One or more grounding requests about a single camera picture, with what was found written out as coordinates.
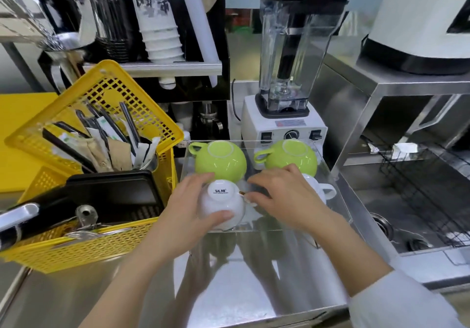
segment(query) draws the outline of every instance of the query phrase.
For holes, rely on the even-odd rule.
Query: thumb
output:
[[[260,207],[263,207],[267,211],[273,205],[273,200],[271,198],[259,192],[249,192],[245,194],[245,198],[248,199],[250,202],[256,203]]]
[[[232,211],[218,211],[211,213],[209,216],[202,220],[202,227],[203,230],[208,232],[215,226],[226,222],[234,217],[234,213]]]

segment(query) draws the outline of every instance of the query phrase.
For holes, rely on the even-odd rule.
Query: black grid rack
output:
[[[458,157],[437,144],[414,154],[382,152],[380,172],[402,199],[447,246],[470,245],[470,180],[443,158]]]

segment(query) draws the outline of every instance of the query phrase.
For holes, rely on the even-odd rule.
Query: control dial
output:
[[[285,139],[298,139],[299,135],[300,134],[297,130],[289,130],[287,133],[285,133],[284,138]]]

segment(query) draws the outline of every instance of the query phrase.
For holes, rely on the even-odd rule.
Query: yellow plastic basket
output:
[[[42,138],[45,127],[56,136],[63,130],[54,122],[64,121],[76,129],[85,131],[75,114],[79,109],[90,116],[85,102],[100,104],[117,118],[124,119],[119,102],[125,102],[139,130],[139,134],[152,139],[160,136],[156,152],[161,155],[183,140],[183,131],[124,71],[118,63],[104,60],[83,75],[43,111],[5,139],[5,143],[21,149],[48,164],[51,168],[70,176],[81,172],[81,166],[57,155],[55,147]]]
[[[173,148],[158,157],[158,168],[153,172],[158,192],[164,204],[177,183]],[[62,176],[46,167],[38,173],[22,199],[27,200],[66,181]],[[74,230],[76,223],[67,223],[16,244],[0,253],[7,261],[16,261],[43,273],[55,272],[74,266],[109,259],[130,252],[145,236],[157,218],[144,219],[117,226],[95,230],[97,234],[125,230],[85,242],[73,242],[74,239],[63,235]]]

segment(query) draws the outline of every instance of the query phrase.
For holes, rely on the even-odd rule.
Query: person's left hand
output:
[[[192,249],[209,230],[231,219],[232,211],[215,212],[204,219],[197,217],[199,193],[213,177],[213,173],[186,176],[136,250],[158,266]]]

